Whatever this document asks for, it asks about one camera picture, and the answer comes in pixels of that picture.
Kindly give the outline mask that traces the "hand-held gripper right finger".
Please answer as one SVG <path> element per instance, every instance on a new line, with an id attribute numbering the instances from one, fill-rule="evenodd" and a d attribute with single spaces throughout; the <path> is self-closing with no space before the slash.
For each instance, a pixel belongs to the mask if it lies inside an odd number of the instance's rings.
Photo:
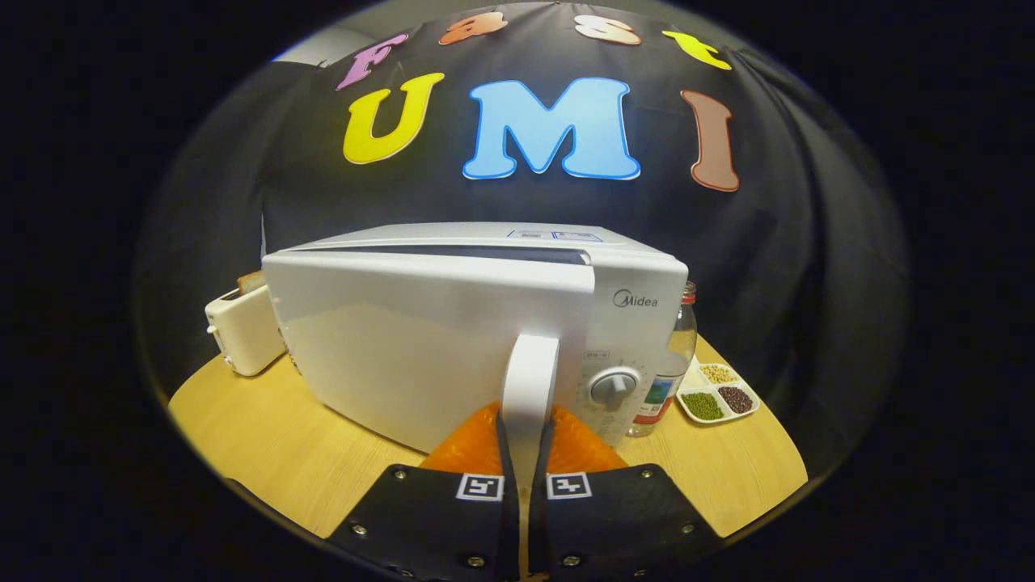
<path id="1" fill-rule="evenodd" d="M 548 579 L 687 581 L 722 545 L 666 469 L 625 462 L 551 409 L 530 498 L 530 560 Z"/>

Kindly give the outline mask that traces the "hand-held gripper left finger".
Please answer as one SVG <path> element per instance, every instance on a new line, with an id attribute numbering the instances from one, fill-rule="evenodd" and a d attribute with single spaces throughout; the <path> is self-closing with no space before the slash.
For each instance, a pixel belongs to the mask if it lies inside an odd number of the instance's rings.
<path id="1" fill-rule="evenodd" d="M 480 407 L 417 465 L 388 465 L 327 539 L 402 581 L 505 581 L 518 574 L 518 492 Z"/>

